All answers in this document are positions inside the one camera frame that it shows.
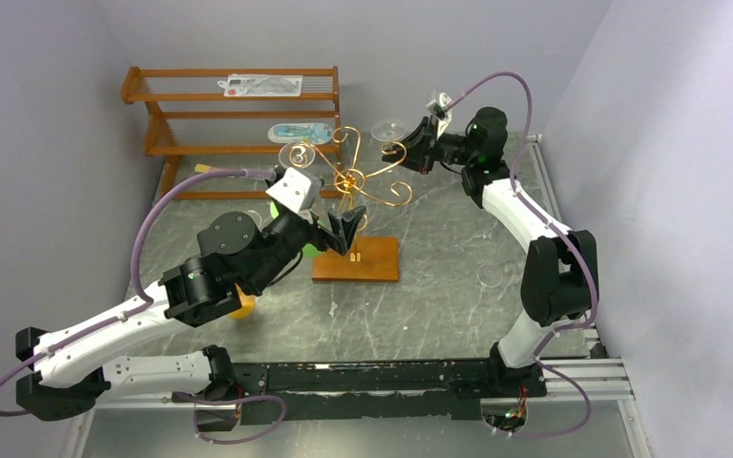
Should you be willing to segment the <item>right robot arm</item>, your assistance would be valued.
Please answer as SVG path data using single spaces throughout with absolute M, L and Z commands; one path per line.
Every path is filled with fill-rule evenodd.
M 597 244 L 587 230 L 575 231 L 531 198 L 503 158 L 508 118 L 497 108 L 481 108 L 462 135 L 439 131 L 432 114 L 405 138 L 383 148 L 384 162 L 422 175 L 435 164 L 459 167 L 464 193 L 499 220 L 526 254 L 520 283 L 523 310 L 511 330 L 492 346 L 486 387 L 512 394 L 530 376 L 556 332 L 590 319 L 598 300 Z

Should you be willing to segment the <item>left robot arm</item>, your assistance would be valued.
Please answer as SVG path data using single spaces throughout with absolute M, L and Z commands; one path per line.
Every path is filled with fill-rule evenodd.
M 164 357 L 138 357 L 133 349 L 239 310 L 245 297 L 258 297 L 288 273 L 308 244 L 345 254 L 365 212 L 330 212 L 328 225 L 285 209 L 264 227 L 243 212 L 217 217 L 198 233 L 199 253 L 141 294 L 61 331 L 20 331 L 16 354 L 31 373 L 17 380 L 16 403 L 39 420 L 58 421 L 138 395 L 227 398 L 237 379 L 224 348 Z

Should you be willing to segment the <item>clear wine glass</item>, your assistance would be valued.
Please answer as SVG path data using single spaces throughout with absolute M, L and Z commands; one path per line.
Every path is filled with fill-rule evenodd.
M 395 118 L 377 121 L 370 129 L 370 135 L 378 151 L 383 154 L 392 149 L 392 144 L 402 140 L 408 133 L 407 126 Z
M 497 263 L 482 263 L 477 267 L 476 278 L 485 288 L 497 288 L 505 279 L 504 268 Z
M 278 152 L 278 161 L 284 168 L 309 167 L 316 158 L 314 145 L 303 141 L 284 144 Z

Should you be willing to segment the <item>green plastic wine glass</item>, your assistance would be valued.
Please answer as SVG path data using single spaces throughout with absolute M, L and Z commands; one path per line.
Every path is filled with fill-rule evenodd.
M 269 203 L 269 214 L 270 214 L 270 217 L 271 217 L 272 219 L 276 219 L 276 218 L 277 218 L 277 217 L 279 216 L 279 210 L 277 209 L 277 207 L 276 207 L 276 204 L 275 204 L 275 202 L 274 202 L 274 201 L 271 201 L 271 202 Z M 306 245 L 306 246 L 305 246 L 305 247 L 303 248 L 303 254 L 304 254 L 304 256 L 305 256 L 305 257 L 307 257 L 307 258 L 309 258 L 309 259 L 313 259 L 313 258 L 316 258 L 316 257 L 318 257 L 319 255 L 321 255 L 321 254 L 322 254 L 322 252 L 321 252 L 321 251 L 319 251 L 318 249 L 316 249 L 314 245 L 312 245 L 312 244 L 307 244 L 307 245 Z

